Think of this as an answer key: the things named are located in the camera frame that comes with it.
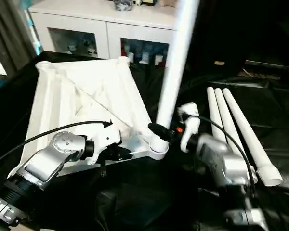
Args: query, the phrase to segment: black cable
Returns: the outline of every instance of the black cable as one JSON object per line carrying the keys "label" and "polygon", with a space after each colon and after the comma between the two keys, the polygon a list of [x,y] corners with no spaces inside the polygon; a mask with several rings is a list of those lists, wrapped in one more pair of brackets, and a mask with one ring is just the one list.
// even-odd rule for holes
{"label": "black cable", "polygon": [[251,168],[250,168],[249,160],[248,160],[246,154],[241,149],[241,147],[235,141],[235,139],[233,139],[232,136],[227,131],[225,131],[225,129],[223,129],[217,123],[215,123],[214,121],[212,121],[212,120],[210,120],[208,118],[205,118],[205,117],[202,117],[202,116],[198,116],[198,115],[188,115],[188,116],[196,117],[196,118],[199,118],[200,120],[203,120],[203,121],[206,121],[206,122],[208,122],[210,124],[213,124],[219,130],[221,130],[235,144],[235,146],[239,149],[240,153],[242,154],[242,157],[243,157],[243,159],[244,159],[244,161],[245,161],[245,163],[247,165],[247,171],[248,171],[248,174],[249,174],[249,177],[250,177],[250,184],[251,184],[251,188],[252,188],[252,191],[253,191],[253,196],[256,196],[256,186],[255,186],[254,178],[252,176],[252,171],[251,171]]}
{"label": "black cable", "polygon": [[11,154],[13,151],[17,150],[18,148],[21,148],[22,146],[25,146],[27,143],[30,143],[31,141],[34,141],[42,136],[46,136],[50,133],[53,133],[53,132],[56,132],[56,131],[60,131],[60,130],[63,130],[63,129],[66,129],[66,128],[70,128],[70,127],[74,127],[74,126],[78,126],[78,125],[82,125],[82,124],[103,124],[104,127],[107,127],[109,125],[112,124],[112,122],[105,122],[105,121],[84,121],[84,122],[78,122],[78,123],[74,123],[74,124],[69,124],[69,125],[65,125],[65,126],[62,126],[62,127],[58,127],[58,128],[55,128],[55,129],[52,129],[52,130],[49,130],[49,131],[46,131],[46,132],[43,132],[41,133],[40,135],[37,135],[37,136],[34,136],[26,141],[24,141],[23,143],[21,143],[20,145],[12,148],[11,150],[9,150],[7,153],[3,154],[1,157],[0,157],[0,161],[8,156],[9,154]]}

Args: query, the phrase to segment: white cabinet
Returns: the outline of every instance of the white cabinet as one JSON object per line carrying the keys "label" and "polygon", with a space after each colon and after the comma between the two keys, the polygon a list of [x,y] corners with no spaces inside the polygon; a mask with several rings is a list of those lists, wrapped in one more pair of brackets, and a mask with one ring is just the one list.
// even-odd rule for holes
{"label": "white cabinet", "polygon": [[45,51],[109,58],[106,22],[43,13],[31,16]]}
{"label": "white cabinet", "polygon": [[45,51],[98,57],[134,56],[136,63],[165,65],[176,9],[134,6],[115,10],[105,0],[44,0],[29,8]]}

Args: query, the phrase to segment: white pipe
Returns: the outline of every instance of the white pipe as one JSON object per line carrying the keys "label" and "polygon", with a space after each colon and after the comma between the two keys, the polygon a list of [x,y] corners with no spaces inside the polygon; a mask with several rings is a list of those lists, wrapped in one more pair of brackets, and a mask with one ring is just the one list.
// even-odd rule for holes
{"label": "white pipe", "polygon": [[[207,88],[210,118],[213,122],[217,123],[219,126],[223,127],[220,111],[218,109],[215,93],[213,87]],[[212,125],[212,134],[215,138],[220,141],[227,143],[225,134],[219,130],[216,126]]]}
{"label": "white pipe", "polygon": [[223,89],[229,108],[242,132],[250,154],[257,166],[257,173],[265,186],[276,186],[283,182],[278,169],[271,163],[256,134],[242,113],[229,89]]}
{"label": "white pipe", "polygon": [[[168,68],[166,69],[164,76],[156,121],[166,128],[169,128],[170,126],[177,101],[198,5],[199,0],[179,1],[176,32],[174,33],[173,43],[170,45],[167,61]],[[150,147],[154,152],[160,153],[160,159],[162,159],[168,149],[168,143],[154,135]]]}
{"label": "white pipe", "polygon": [[[234,122],[232,120],[232,117],[231,117],[231,114],[230,114],[229,109],[227,107],[225,98],[223,97],[222,90],[220,88],[216,88],[214,91],[215,91],[215,96],[216,96],[218,108],[219,108],[219,111],[220,111],[220,114],[221,114],[221,118],[222,118],[222,122],[223,122],[223,128],[237,142],[237,144],[242,149],[242,151],[244,151],[244,148],[243,148],[243,145],[241,143],[239,134],[237,133],[235,124],[234,124]],[[234,154],[237,154],[237,155],[242,157],[242,154],[239,151],[239,149],[236,147],[236,145],[228,137],[226,137],[226,138],[227,138],[228,144],[231,147],[231,149],[234,152]],[[251,165],[250,165],[250,168],[251,168],[251,171],[252,171],[254,182],[257,183],[258,182],[258,178],[257,178],[257,174],[255,172],[255,169]]]}

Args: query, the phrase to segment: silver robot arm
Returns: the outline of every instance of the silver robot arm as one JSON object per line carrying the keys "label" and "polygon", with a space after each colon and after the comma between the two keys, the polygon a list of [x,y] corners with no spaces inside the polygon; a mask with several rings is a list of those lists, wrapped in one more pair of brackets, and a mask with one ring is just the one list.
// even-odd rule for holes
{"label": "silver robot arm", "polygon": [[192,136],[187,147],[210,170],[226,221],[233,226],[257,226],[269,231],[262,210],[247,193],[250,180],[244,159],[208,134]]}
{"label": "silver robot arm", "polygon": [[28,216],[66,162],[87,160],[93,165],[103,150],[120,142],[120,131],[114,125],[104,128],[92,140],[66,131],[55,134],[50,144],[33,154],[0,190],[2,227],[17,226]]}

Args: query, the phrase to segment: black fabric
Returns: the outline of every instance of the black fabric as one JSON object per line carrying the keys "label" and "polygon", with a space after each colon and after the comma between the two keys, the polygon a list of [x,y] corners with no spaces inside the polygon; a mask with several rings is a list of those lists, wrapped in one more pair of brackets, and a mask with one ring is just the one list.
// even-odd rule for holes
{"label": "black fabric", "polygon": [[[0,89],[0,155],[25,139],[38,77],[34,64],[87,59],[44,52]],[[163,70],[132,65],[131,71],[154,121]],[[186,72],[177,104],[194,101],[199,113],[209,117],[206,87],[231,90],[284,178],[276,187],[257,184],[260,206],[271,231],[289,231],[289,83],[260,79],[256,81],[263,88],[229,85],[242,80],[255,82]],[[201,123],[199,131],[211,133],[211,126]],[[21,150],[0,163],[0,185],[20,155]],[[178,146],[170,147],[162,161],[144,157],[107,166],[107,172],[106,178],[100,177],[98,168],[57,177],[28,224],[59,231],[229,230],[211,176],[202,169],[194,174],[191,156]]]}

